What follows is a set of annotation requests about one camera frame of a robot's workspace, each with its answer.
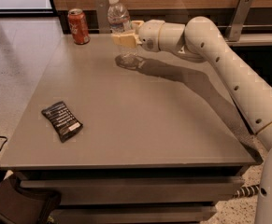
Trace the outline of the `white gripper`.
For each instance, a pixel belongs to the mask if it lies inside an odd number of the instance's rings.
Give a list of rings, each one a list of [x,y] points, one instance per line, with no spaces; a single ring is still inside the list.
[[[147,51],[179,52],[185,46],[184,24],[169,23],[159,20],[131,21],[132,29],[111,35],[115,45],[134,49],[141,45]]]

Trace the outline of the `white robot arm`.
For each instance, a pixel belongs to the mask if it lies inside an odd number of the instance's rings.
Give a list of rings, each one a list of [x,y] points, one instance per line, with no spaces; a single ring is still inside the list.
[[[272,88],[230,49],[217,26],[206,17],[195,17],[187,24],[133,21],[131,30],[111,36],[116,45],[167,51],[183,60],[207,61],[214,67],[252,132],[268,150],[255,224],[272,224]]]

